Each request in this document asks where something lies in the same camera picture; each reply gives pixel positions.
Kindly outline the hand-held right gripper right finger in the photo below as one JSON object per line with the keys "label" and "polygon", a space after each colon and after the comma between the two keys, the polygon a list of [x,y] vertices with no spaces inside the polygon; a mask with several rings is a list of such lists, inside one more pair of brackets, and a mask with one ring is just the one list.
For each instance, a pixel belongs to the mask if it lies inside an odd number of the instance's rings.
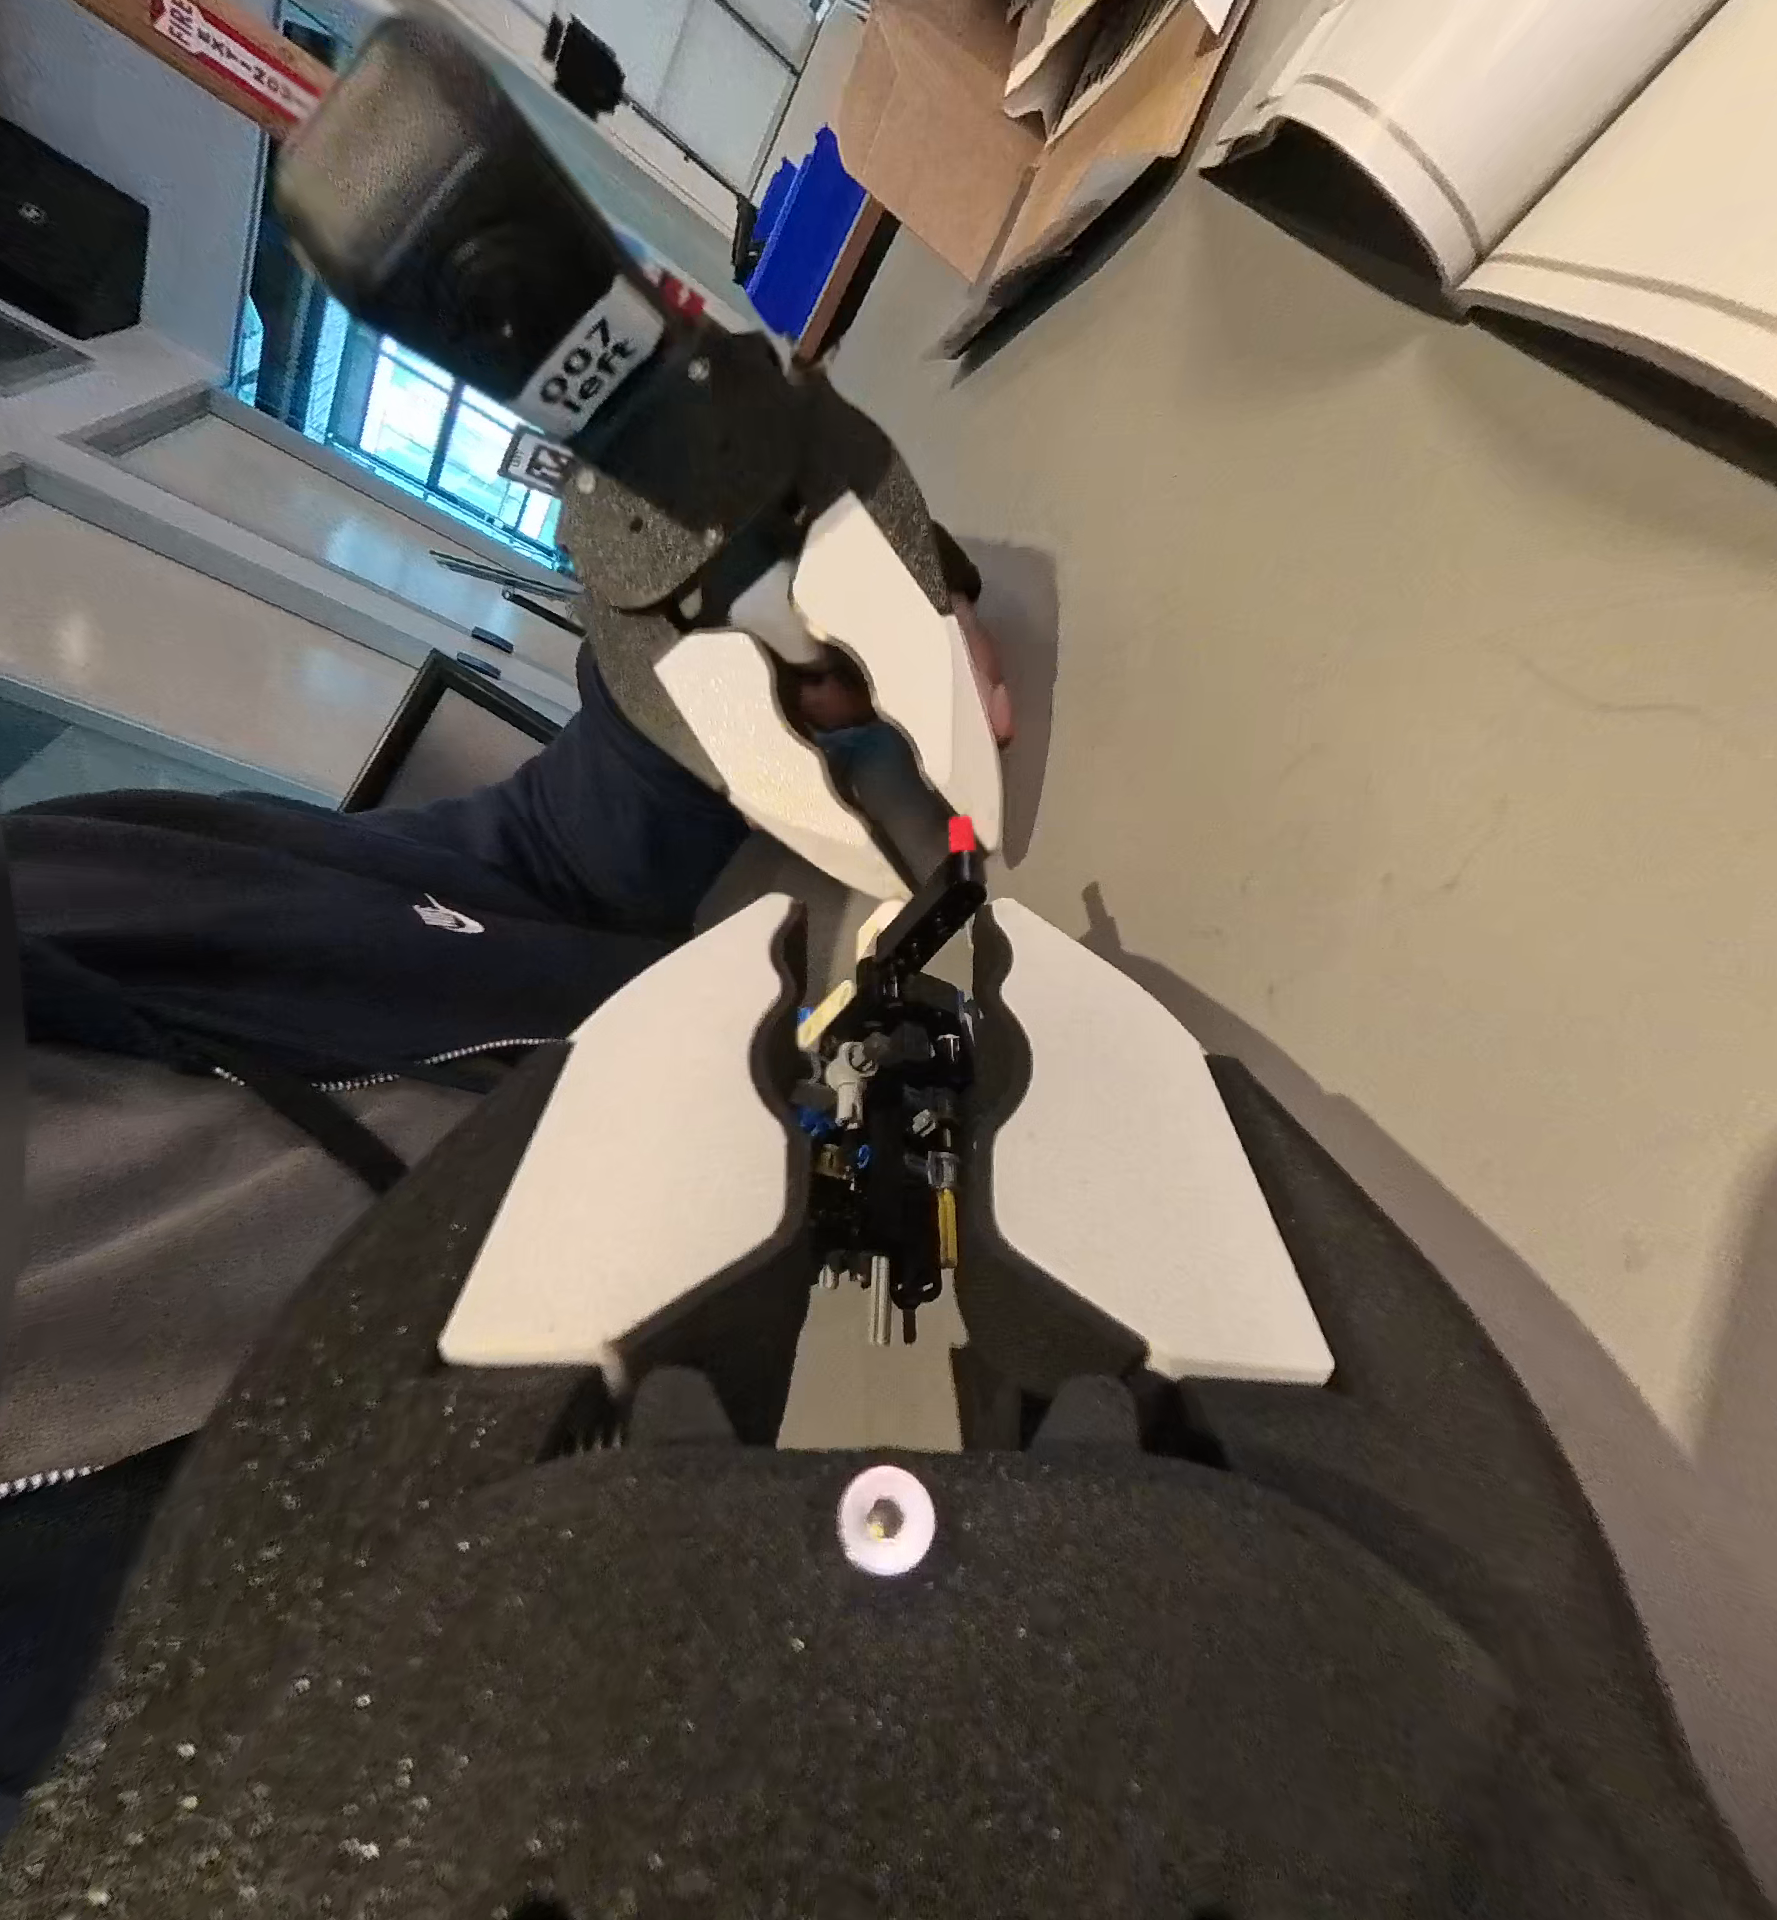
{"label": "hand-held right gripper right finger", "polygon": [[1188,1027],[1017,901],[976,929],[975,999],[962,1317],[996,1373],[1326,1386],[1330,1343]]}

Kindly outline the wooden beam red sticker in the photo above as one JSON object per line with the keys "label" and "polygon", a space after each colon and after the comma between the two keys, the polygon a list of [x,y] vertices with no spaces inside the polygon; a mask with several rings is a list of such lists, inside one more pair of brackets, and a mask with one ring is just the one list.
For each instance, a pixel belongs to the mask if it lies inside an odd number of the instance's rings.
{"label": "wooden beam red sticker", "polygon": [[287,138],[335,85],[331,67],[224,1],[78,1],[271,138]]}

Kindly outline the person's left hand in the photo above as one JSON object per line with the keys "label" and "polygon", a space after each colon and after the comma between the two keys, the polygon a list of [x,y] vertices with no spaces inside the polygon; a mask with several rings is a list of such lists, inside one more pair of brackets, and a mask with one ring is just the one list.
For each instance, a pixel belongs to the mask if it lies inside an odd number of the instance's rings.
{"label": "person's left hand", "polygon": [[973,606],[956,606],[953,617],[966,645],[980,705],[986,714],[996,751],[1005,753],[1016,738],[1016,707],[996,643]]}

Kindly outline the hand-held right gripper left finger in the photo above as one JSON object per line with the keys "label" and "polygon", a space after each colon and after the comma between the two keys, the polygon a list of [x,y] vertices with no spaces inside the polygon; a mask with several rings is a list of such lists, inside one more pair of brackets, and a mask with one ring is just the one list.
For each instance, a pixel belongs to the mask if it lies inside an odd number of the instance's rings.
{"label": "hand-held right gripper left finger", "polygon": [[762,895],[575,1031],[438,1334],[445,1366],[631,1387],[656,1337],[780,1244],[796,1140],[757,1047],[795,1037],[800,931],[798,901]]}

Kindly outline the partly built lego model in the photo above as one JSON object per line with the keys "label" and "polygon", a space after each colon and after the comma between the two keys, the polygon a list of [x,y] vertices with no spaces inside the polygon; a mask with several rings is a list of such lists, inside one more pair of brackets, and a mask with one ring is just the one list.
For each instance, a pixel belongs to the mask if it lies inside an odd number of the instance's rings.
{"label": "partly built lego model", "polygon": [[927,966],[986,898],[982,848],[950,857],[946,830],[940,863],[867,919],[851,971],[798,1021],[790,1112],[809,1143],[815,1276],[861,1289],[875,1348],[914,1341],[960,1263],[975,1012]]}

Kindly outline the person's left forearm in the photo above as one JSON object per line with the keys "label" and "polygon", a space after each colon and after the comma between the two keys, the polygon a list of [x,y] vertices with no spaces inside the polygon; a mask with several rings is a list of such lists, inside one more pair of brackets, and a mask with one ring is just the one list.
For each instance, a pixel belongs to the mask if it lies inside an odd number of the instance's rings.
{"label": "person's left forearm", "polygon": [[506,780],[356,822],[465,856],[575,924],[683,938],[749,829],[634,725],[589,643],[576,691],[561,735]]}

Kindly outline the brown cardboard box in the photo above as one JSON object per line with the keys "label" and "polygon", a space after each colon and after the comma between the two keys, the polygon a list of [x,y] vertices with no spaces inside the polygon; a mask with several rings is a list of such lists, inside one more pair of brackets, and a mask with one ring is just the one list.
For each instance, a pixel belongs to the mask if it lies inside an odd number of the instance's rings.
{"label": "brown cardboard box", "polygon": [[869,3],[843,166],[968,282],[933,352],[973,354],[1191,152],[1236,1]]}

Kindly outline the black speaker box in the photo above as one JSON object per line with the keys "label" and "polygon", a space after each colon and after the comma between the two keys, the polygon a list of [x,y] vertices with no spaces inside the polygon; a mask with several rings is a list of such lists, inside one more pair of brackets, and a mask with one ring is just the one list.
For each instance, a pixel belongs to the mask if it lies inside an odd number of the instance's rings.
{"label": "black speaker box", "polygon": [[0,301],[76,340],[140,323],[151,210],[0,117]]}

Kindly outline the lego instruction booklet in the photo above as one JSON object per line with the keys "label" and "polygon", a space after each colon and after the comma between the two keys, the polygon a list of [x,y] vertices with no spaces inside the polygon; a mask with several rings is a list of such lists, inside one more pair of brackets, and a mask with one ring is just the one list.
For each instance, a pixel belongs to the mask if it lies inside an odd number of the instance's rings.
{"label": "lego instruction booklet", "polygon": [[1777,483],[1777,1],[1254,3],[1195,163]]}

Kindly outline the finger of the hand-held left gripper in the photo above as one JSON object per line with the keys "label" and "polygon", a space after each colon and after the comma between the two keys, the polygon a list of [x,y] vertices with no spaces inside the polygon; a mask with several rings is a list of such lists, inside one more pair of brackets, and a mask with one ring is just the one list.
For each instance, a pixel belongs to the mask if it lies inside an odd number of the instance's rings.
{"label": "finger of the hand-held left gripper", "polygon": [[805,634],[851,659],[873,712],[901,732],[947,814],[1001,852],[1003,756],[980,705],[956,606],[938,607],[857,496],[838,498],[805,534],[790,574]]}
{"label": "finger of the hand-held left gripper", "polygon": [[906,880],[834,789],[820,749],[790,725],[777,663],[757,639],[681,636],[654,676],[754,829],[851,892],[906,896]]}

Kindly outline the blue storage bins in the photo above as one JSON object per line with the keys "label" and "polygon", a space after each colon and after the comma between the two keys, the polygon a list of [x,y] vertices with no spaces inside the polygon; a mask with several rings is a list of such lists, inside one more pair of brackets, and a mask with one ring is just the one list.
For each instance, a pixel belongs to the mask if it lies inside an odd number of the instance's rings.
{"label": "blue storage bins", "polygon": [[736,282],[767,331],[802,343],[863,207],[830,126],[817,129],[805,158],[780,161],[736,241]]}

